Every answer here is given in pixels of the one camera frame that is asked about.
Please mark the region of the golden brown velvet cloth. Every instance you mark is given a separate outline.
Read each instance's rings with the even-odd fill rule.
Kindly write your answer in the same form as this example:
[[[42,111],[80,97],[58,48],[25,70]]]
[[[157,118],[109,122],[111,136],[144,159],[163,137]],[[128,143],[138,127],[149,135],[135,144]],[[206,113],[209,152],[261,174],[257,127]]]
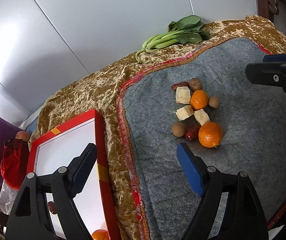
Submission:
[[[40,134],[45,134],[90,109],[97,110],[104,117],[105,149],[114,194],[112,209],[116,212],[117,227],[122,239],[143,239],[147,235],[147,229],[139,227],[119,130],[117,102],[123,87],[135,76],[187,63],[202,52],[234,37],[248,38],[273,54],[286,53],[286,35],[276,29],[270,20],[261,16],[212,22],[205,29],[211,34],[208,41],[174,45],[153,54],[144,54],[142,64],[136,62],[134,54],[130,54],[57,91],[46,100],[40,111]]]

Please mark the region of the red velvet drawstring pouch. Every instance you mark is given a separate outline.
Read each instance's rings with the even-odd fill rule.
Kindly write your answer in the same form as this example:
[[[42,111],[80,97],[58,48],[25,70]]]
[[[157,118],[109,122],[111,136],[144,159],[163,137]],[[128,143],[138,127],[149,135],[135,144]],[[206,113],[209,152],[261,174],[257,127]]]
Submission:
[[[11,139],[4,143],[1,175],[6,184],[19,190],[27,172],[29,148],[22,139]]]

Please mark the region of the red white shallow box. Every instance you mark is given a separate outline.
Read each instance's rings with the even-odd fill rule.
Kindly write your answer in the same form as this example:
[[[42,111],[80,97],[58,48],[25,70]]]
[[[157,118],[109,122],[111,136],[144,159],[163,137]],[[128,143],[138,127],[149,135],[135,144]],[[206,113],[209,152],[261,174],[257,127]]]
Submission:
[[[106,231],[121,239],[104,142],[103,116],[91,109],[32,143],[28,172],[37,176],[64,172],[67,190],[88,233]]]

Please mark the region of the grey felt mat red trim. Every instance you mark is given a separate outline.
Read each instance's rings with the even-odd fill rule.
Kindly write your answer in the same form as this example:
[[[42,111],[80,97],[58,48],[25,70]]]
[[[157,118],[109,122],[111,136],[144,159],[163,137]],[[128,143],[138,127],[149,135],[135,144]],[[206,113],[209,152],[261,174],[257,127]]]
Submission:
[[[127,89],[125,120],[151,239],[182,237],[200,203],[176,154],[185,138],[174,135],[181,105],[171,85],[191,77],[203,83],[201,98],[214,96],[216,106],[193,106],[184,120],[186,127],[194,127],[187,133],[194,137],[188,142],[191,151],[222,172],[248,172],[266,220],[286,199],[286,94],[251,84],[245,72],[247,64],[263,57],[253,41],[233,38]]]

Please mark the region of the clear plastic bag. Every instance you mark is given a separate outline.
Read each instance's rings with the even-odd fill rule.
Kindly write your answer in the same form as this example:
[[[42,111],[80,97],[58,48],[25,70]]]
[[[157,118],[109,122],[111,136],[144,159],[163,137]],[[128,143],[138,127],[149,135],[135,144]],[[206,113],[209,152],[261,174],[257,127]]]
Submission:
[[[5,181],[0,191],[0,212],[10,215],[18,190],[12,189]]]

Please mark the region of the large orange mandarin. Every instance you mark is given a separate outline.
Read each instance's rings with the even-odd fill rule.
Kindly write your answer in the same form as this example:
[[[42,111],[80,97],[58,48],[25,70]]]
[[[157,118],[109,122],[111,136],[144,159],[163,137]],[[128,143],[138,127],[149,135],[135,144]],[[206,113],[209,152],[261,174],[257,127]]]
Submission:
[[[204,124],[198,134],[201,145],[207,148],[214,148],[220,145],[223,138],[221,126],[216,122],[208,122]]]

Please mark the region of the brown longan fruit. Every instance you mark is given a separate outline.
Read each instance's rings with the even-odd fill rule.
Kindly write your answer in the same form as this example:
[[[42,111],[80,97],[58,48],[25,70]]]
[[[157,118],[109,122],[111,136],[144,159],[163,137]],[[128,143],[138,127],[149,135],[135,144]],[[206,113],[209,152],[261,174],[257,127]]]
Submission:
[[[189,88],[192,92],[195,92],[196,90],[202,90],[203,89],[203,84],[202,82],[197,79],[197,78],[192,78],[189,81]]]
[[[220,100],[217,96],[210,96],[209,101],[208,101],[208,106],[211,109],[218,109],[220,106]]]
[[[180,138],[185,135],[186,126],[182,122],[176,122],[172,125],[171,131],[175,137]]]

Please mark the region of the small orange mandarin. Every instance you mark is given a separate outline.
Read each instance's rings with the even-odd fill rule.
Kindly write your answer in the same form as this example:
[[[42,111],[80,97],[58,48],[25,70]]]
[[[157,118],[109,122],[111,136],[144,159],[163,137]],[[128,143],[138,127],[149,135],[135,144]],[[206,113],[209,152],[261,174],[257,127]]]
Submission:
[[[108,231],[104,229],[95,230],[91,234],[91,237],[93,238],[93,240],[109,240]]]

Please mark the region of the pale sugarcane chunk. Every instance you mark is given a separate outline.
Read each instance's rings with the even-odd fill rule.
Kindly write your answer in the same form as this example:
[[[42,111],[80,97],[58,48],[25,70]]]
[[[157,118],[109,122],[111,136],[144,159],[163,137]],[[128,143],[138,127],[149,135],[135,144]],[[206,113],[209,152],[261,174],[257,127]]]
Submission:
[[[176,110],[176,116],[180,121],[183,121],[194,115],[194,110],[190,105],[186,105]]]
[[[196,110],[194,112],[194,116],[199,126],[203,126],[204,124],[210,122],[210,118],[204,109]]]
[[[189,105],[191,100],[191,91],[189,87],[182,86],[176,88],[176,103]]]

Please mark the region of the peach fruit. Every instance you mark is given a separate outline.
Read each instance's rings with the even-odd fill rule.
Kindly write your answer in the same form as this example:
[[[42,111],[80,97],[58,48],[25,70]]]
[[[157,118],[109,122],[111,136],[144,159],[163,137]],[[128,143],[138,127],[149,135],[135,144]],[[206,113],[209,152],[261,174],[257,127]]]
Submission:
[[[19,131],[15,138],[28,142],[30,140],[31,135],[26,131]]]

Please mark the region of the dark red jujube date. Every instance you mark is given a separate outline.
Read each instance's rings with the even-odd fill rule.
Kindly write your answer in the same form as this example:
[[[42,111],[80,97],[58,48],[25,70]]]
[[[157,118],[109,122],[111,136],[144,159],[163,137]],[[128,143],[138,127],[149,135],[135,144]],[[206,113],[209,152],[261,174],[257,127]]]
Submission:
[[[47,206],[48,206],[48,210],[50,211],[51,214],[53,214],[53,215],[57,214],[57,209],[56,209],[55,203],[53,201],[49,201]]]

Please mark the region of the green leafy vegetable bunch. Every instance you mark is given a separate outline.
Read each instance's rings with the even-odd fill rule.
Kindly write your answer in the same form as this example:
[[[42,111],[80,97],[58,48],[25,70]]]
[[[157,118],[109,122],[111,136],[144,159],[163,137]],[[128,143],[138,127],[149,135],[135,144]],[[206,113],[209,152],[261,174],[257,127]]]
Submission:
[[[143,42],[141,49],[135,53],[136,62],[141,64],[140,55],[144,52],[153,53],[174,44],[198,44],[211,38],[211,34],[204,30],[205,23],[197,15],[189,15],[180,20],[172,21],[167,32],[149,37]]]

